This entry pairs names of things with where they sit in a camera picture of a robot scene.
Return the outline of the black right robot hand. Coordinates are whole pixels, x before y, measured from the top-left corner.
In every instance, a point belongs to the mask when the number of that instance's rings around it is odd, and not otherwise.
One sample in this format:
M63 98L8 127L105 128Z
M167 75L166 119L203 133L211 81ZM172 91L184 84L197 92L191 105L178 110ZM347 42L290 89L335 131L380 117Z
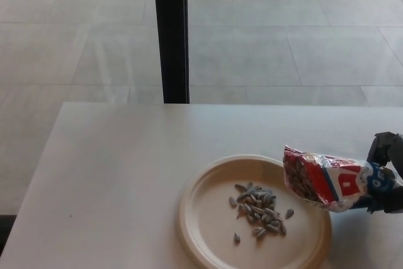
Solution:
M375 134L366 159L369 163L385 166L391 162L402 178L402 135L391 132ZM402 186L388 193L371 193L367 212L384 211L387 214L402 213Z

